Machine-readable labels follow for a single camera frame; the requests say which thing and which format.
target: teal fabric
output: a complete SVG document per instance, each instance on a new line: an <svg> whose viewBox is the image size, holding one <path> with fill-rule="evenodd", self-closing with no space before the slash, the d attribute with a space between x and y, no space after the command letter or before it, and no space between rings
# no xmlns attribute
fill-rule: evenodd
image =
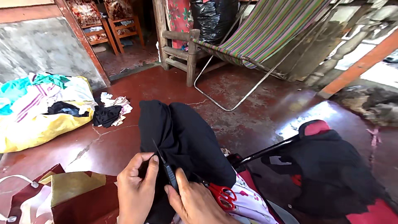
<svg viewBox="0 0 398 224"><path fill-rule="evenodd" d="M26 88L32 85L29 78L16 79L8 81L0 86L0 98L8 98L9 104L4 105L0 108L0 115L10 115L12 110L10 106L21 96L27 93Z"/></svg>
<svg viewBox="0 0 398 224"><path fill-rule="evenodd" d="M32 82L32 85L54 83L55 85L65 89L65 83L69 82L69 79L64 75L41 75L37 74Z"/></svg>

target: black cloth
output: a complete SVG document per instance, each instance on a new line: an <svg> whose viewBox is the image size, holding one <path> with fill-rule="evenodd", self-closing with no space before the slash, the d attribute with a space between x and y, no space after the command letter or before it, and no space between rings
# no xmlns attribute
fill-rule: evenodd
<svg viewBox="0 0 398 224"><path fill-rule="evenodd" d="M113 122L119 118L119 113L122 106L95 106L93 123L94 126L99 126L102 124L103 127L109 128Z"/></svg>
<svg viewBox="0 0 398 224"><path fill-rule="evenodd" d="M55 102L52 106L49 106L48 113L45 113L44 115L53 114L70 114L77 118L88 117L88 111L86 111L84 114L79 114L79 108L62 101Z"/></svg>
<svg viewBox="0 0 398 224"><path fill-rule="evenodd" d="M357 150L335 130L305 136L308 124L299 128L299 141L269 155L292 165L270 164L269 156L262 157L262 163L279 174L301 174L302 192L292 204L297 210L319 218L367 212L383 188Z"/></svg>
<svg viewBox="0 0 398 224"><path fill-rule="evenodd" d="M191 175L195 172L220 186L232 187L235 184L235 171L221 152L213 130L191 107L152 100L141 101L140 108L141 152L157 152L153 139L162 157L174 170L181 167L188 180L197 181ZM160 167L155 198L146 223L170 223L175 215L164 192L166 184L166 174Z"/></svg>

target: striped canvas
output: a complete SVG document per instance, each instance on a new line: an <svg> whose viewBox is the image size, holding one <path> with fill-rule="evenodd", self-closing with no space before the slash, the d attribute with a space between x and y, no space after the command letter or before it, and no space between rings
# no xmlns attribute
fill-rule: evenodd
<svg viewBox="0 0 398 224"><path fill-rule="evenodd" d="M256 66L239 60L242 55L263 62L306 29L331 0L260 0L246 21L224 44L216 47L198 40L203 49L225 61Z"/></svg>

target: black bag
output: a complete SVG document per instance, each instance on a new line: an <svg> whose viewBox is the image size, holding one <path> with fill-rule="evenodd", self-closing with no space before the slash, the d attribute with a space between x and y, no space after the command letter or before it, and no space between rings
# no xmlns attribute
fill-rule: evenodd
<svg viewBox="0 0 398 224"><path fill-rule="evenodd" d="M238 13L238 0L190 0L193 27L200 29L199 40L219 44Z"/></svg>

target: orange pole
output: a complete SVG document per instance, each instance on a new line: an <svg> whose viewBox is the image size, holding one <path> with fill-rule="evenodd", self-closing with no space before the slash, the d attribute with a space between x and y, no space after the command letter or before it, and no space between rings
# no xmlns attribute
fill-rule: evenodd
<svg viewBox="0 0 398 224"><path fill-rule="evenodd" d="M349 67L338 78L325 86L318 95L328 99L333 94L344 88L350 82L357 79L361 74L373 67L376 63L383 60L398 48L398 29L390 36L384 39L380 44L373 48L369 53L359 59L355 64Z"/></svg>

